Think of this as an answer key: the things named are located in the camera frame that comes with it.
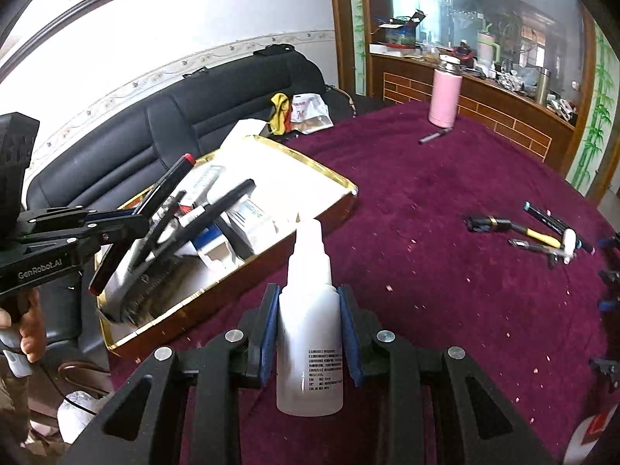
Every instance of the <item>pink thermos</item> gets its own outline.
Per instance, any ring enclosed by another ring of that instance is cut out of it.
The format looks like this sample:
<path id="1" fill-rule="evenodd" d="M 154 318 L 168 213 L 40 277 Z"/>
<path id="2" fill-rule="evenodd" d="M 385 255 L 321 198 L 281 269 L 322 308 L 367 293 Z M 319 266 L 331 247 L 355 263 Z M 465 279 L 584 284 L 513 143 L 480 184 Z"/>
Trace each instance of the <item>pink thermos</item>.
<path id="1" fill-rule="evenodd" d="M 433 77 L 433 97 L 430 100 L 429 121 L 447 129 L 455 123 L 461 92 L 461 61 L 451 55 L 439 56 L 441 63 Z"/>

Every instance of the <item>metal canister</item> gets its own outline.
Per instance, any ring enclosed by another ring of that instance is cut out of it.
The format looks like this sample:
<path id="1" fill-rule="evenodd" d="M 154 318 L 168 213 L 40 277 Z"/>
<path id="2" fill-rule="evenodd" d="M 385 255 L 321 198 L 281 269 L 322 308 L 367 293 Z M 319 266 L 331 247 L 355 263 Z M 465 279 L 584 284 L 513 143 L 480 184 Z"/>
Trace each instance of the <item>metal canister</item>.
<path id="1" fill-rule="evenodd" d="M 455 123 L 461 93 L 461 61 L 451 55 L 441 55 L 433 76 L 433 95 L 430 100 L 429 121 L 447 129 Z"/>
<path id="2" fill-rule="evenodd" d="M 549 81 L 551 72 L 547 68 L 538 68 L 538 83 L 536 85 L 535 101 L 542 107 L 547 106 L 547 95 L 549 94 Z"/>

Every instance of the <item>person's hand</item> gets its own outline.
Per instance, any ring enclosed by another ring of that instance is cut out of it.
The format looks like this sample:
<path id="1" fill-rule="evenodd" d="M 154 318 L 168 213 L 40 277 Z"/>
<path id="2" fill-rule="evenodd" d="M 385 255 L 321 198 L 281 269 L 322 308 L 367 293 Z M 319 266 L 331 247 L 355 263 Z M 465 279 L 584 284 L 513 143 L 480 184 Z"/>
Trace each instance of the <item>person's hand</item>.
<path id="1" fill-rule="evenodd" d="M 39 304 L 38 291 L 36 288 L 30 288 L 24 292 L 28 293 L 30 309 L 22 316 L 22 320 L 19 323 L 19 333 L 22 336 L 22 351 L 28 357 L 28 362 L 34 363 L 41 359 L 45 353 L 47 339 L 45 337 L 45 325 Z M 0 309 L 0 329 L 8 329 L 11 325 L 10 314 L 4 309 Z"/>

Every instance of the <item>wooden door frame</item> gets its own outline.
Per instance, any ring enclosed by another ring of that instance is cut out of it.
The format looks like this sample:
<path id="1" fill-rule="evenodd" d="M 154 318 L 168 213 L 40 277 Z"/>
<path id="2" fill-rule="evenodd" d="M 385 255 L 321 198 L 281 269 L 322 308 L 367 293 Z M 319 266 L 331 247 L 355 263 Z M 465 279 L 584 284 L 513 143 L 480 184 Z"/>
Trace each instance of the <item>wooden door frame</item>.
<path id="1" fill-rule="evenodd" d="M 355 48 L 351 0 L 332 0 L 339 88 L 355 92 Z"/>
<path id="2" fill-rule="evenodd" d="M 596 42 L 594 43 L 594 47 L 593 57 L 596 62 Z M 616 114 L 611 126 L 610 139 L 605 147 L 603 159 L 601 160 L 598 170 L 596 171 L 596 176 L 594 176 L 594 180 L 592 180 L 592 184 L 586 194 L 586 199 L 590 200 L 597 206 L 603 200 L 603 196 L 609 188 L 611 180 L 616 173 L 618 162 L 620 162 L 620 98 L 618 101 L 619 103 L 616 106 Z"/>
<path id="3" fill-rule="evenodd" d="M 590 114 L 590 104 L 592 102 L 592 94 L 594 92 L 594 74 L 596 70 L 596 29 L 594 27 L 594 19 L 588 9 L 582 4 L 582 16 L 584 18 L 584 73 L 581 83 L 581 101 L 579 103 L 579 115 L 577 116 L 577 125 L 573 131 L 573 137 L 570 140 L 566 155 L 562 161 L 560 173 L 568 180 L 568 171 L 570 170 L 579 145 L 584 136 L 585 126 L 588 122 L 588 114 Z"/>
<path id="4" fill-rule="evenodd" d="M 370 13 L 370 0 L 362 0 L 364 5 L 364 42 L 365 42 L 365 62 L 366 62 L 366 95 L 373 96 L 373 69 L 370 62 L 370 44 L 373 42 L 373 18 Z"/>

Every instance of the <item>wallpaper border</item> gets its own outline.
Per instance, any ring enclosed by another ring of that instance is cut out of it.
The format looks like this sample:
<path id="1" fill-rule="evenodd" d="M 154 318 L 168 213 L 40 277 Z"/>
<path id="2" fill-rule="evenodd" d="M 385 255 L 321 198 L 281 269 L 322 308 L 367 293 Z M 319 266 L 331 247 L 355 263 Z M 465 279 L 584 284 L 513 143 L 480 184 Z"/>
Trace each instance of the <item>wallpaper border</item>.
<path id="1" fill-rule="evenodd" d="M 219 45 L 171 61 L 114 89 L 72 117 L 46 140 L 37 142 L 32 153 L 30 168 L 26 171 L 26 180 L 29 183 L 32 177 L 49 162 L 95 127 L 129 107 L 129 105 L 178 82 L 186 73 L 196 71 L 203 66 L 214 67 L 234 59 L 246 57 L 254 51 L 275 43 L 301 45 L 335 40 L 336 34 L 332 29 L 268 34 Z"/>

